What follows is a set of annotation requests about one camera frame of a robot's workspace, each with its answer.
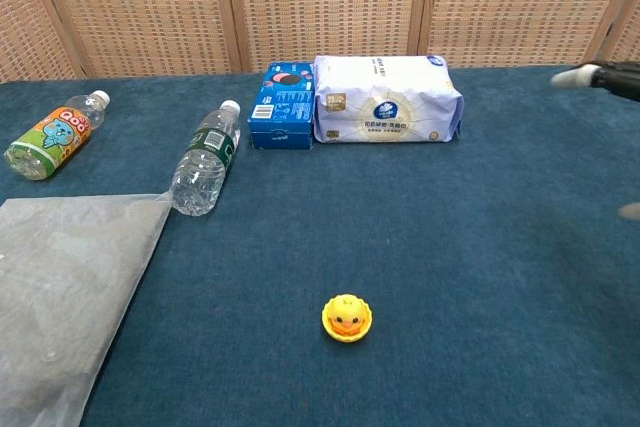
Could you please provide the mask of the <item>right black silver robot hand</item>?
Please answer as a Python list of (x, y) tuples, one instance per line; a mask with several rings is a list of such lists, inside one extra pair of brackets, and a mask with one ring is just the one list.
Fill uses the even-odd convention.
[(558, 89), (600, 88), (640, 103), (640, 61), (592, 60), (553, 75)]

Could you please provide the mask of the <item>small yellow rubber duck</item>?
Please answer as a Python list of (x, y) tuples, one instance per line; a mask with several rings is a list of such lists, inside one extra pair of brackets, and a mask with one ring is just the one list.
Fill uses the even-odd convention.
[(368, 321), (365, 302), (352, 294), (338, 295), (329, 301), (327, 319), (333, 332), (353, 337)]

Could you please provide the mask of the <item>white tissue pack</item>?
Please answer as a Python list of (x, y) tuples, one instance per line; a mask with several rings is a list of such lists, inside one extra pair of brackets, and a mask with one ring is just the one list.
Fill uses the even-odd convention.
[(329, 56), (313, 63), (321, 143), (449, 142), (464, 98), (439, 55)]

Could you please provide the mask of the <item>blue carpet table cover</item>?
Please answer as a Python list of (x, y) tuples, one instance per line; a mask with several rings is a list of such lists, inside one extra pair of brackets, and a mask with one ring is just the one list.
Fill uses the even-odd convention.
[(450, 143), (243, 140), (215, 210), (169, 217), (83, 427), (640, 427), (640, 103), (552, 73), (452, 70)]

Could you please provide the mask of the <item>woven bamboo folding screen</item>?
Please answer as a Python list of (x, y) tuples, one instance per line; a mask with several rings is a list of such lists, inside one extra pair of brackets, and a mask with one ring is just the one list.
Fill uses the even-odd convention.
[(640, 60), (640, 0), (0, 0), (0, 83), (428, 53), (456, 68)]

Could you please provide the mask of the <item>blue cookie box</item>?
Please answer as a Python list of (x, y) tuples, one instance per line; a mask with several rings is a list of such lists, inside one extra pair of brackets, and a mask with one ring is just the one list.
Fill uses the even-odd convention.
[(314, 77), (307, 62), (272, 62), (248, 116), (256, 149), (309, 150), (313, 144)]

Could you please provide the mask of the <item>green label water bottle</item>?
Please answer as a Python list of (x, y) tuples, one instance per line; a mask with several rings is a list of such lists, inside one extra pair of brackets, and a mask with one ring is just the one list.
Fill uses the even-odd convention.
[(238, 148), (240, 113), (236, 101), (225, 100), (193, 133), (169, 189), (179, 213), (198, 217), (214, 209)]

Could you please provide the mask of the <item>orange label drink bottle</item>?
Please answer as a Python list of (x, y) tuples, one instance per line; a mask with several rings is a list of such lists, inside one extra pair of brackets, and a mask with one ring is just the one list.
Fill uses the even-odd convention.
[(7, 147), (9, 167), (28, 180), (51, 177), (102, 125), (110, 101), (103, 90), (71, 97)]

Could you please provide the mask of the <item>clear plastic zip bag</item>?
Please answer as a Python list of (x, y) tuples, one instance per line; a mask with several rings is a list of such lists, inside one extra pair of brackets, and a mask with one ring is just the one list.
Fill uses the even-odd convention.
[(165, 194), (0, 206), (0, 427), (79, 427), (170, 208)]

